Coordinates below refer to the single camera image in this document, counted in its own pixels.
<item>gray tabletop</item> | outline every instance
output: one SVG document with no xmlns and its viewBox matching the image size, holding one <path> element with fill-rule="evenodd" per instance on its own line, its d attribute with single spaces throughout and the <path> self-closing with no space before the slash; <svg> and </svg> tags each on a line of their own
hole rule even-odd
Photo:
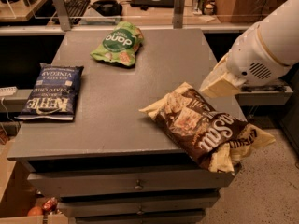
<svg viewBox="0 0 299 224">
<path fill-rule="evenodd" d="M 96 62 L 90 52 L 110 31 L 68 32 L 53 65 L 84 65 L 73 122 L 25 122 L 10 160 L 43 160 L 182 152 L 138 111 L 184 81 L 199 88 L 216 64 L 199 29 L 144 30 L 135 68 Z M 243 118 L 234 97 L 208 99 L 219 111 Z"/>
</svg>

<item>air vent grille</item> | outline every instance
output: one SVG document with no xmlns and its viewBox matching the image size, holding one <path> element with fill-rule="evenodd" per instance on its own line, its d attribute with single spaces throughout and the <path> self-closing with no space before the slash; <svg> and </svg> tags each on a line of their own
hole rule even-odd
<svg viewBox="0 0 299 224">
<path fill-rule="evenodd" d="M 249 70 L 255 77 L 259 79 L 266 79 L 271 77 L 271 71 L 262 63 L 252 63 Z"/>
</svg>

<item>snack bag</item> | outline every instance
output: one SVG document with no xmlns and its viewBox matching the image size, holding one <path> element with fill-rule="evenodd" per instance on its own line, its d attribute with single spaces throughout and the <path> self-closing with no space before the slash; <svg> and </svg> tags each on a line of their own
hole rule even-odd
<svg viewBox="0 0 299 224">
<path fill-rule="evenodd" d="M 255 148 L 275 142 L 258 127 L 216 111 L 192 86 L 183 83 L 139 111 L 148 114 L 202 168 L 233 172 Z"/>
<path fill-rule="evenodd" d="M 73 120 L 82 71 L 83 66 L 43 66 L 17 118 Z"/>
<path fill-rule="evenodd" d="M 143 40 L 139 28 L 128 21 L 121 21 L 102 44 L 91 52 L 91 56 L 96 61 L 132 66 L 135 64 L 135 53 Z"/>
</svg>

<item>dark blue snack bag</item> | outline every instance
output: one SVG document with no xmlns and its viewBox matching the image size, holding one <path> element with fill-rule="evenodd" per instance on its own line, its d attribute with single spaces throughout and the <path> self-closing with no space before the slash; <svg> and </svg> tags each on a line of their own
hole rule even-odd
<svg viewBox="0 0 299 224">
<path fill-rule="evenodd" d="M 73 120 L 83 68 L 42 67 L 27 103 L 17 118 Z"/>
</svg>

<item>green chip bag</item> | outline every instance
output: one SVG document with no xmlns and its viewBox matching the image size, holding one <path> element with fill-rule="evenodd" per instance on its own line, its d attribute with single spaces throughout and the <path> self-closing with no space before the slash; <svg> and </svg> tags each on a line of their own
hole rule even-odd
<svg viewBox="0 0 299 224">
<path fill-rule="evenodd" d="M 128 21 L 121 21 L 102 42 L 91 52 L 96 61 L 121 63 L 125 66 L 135 64 L 135 53 L 144 37 L 139 28 Z"/>
</svg>

